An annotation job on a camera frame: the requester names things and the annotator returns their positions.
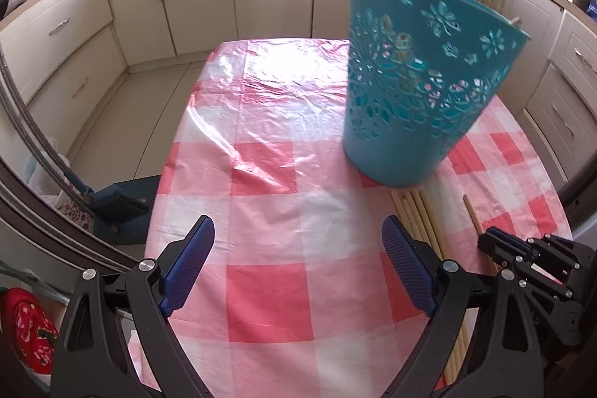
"plastic tablecloth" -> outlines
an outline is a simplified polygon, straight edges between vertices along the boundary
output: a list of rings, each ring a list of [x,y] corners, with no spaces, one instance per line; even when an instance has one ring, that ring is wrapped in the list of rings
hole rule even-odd
[[[216,398],[378,398],[427,320],[381,244],[390,188],[342,150],[348,41],[235,41],[190,96],[159,184],[146,256],[201,214],[216,243],[170,323]],[[484,272],[484,227],[571,237],[523,131],[494,97],[423,184],[453,258]],[[157,387],[138,337],[129,349]]]

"teal basket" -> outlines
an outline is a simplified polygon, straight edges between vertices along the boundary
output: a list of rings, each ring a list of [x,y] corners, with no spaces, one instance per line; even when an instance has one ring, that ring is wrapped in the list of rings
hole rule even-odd
[[[528,39],[474,0],[351,0],[346,155],[382,184],[423,182]]]

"floor tile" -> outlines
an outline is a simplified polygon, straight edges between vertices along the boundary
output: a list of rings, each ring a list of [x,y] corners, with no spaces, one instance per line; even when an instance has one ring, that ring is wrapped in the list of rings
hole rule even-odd
[[[126,80],[91,128],[72,164],[94,189],[135,176],[151,134],[183,71]]]
[[[135,178],[144,178],[162,174],[163,165],[172,147],[176,129],[183,116],[184,107],[189,101],[190,93],[195,86],[198,74],[196,69],[188,69],[174,90],[162,116],[157,122],[153,134],[145,148]]]

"drawer handle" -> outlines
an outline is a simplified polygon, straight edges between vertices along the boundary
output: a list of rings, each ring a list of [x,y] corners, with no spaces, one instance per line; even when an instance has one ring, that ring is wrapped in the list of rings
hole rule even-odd
[[[64,21],[62,21],[61,23],[59,23],[58,26],[56,26],[54,29],[52,29],[48,33],[48,36],[52,36],[52,35],[56,34],[59,30],[61,30],[63,27],[65,27],[69,23],[70,20],[71,19],[68,18],[68,19],[65,19]]]
[[[86,78],[85,81],[81,84],[81,86],[79,88],[77,88],[77,91],[71,95],[71,98],[74,98],[77,95],[79,95],[79,92],[85,87],[85,85],[87,84],[88,81],[89,81],[89,78]]]
[[[597,75],[597,71],[595,71],[595,68],[593,68],[593,65],[590,63],[590,61],[584,57],[583,53],[574,48],[574,54],[580,58],[584,66],[589,68],[595,75]]]
[[[568,125],[566,123],[566,119],[563,118],[563,115],[559,112],[559,110],[557,109],[557,107],[555,106],[555,104],[551,104],[551,108],[555,112],[556,117],[559,118],[559,121],[563,123],[563,126],[568,129],[568,131],[570,132],[570,135],[572,136],[572,139],[574,139],[574,131],[572,130],[572,128],[570,127],[570,125]]]

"red floral fabric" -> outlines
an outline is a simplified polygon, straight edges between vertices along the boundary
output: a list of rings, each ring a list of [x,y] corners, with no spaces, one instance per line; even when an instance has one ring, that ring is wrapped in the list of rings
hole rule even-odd
[[[58,331],[38,300],[23,289],[0,295],[2,332],[11,348],[32,371],[52,373]]]

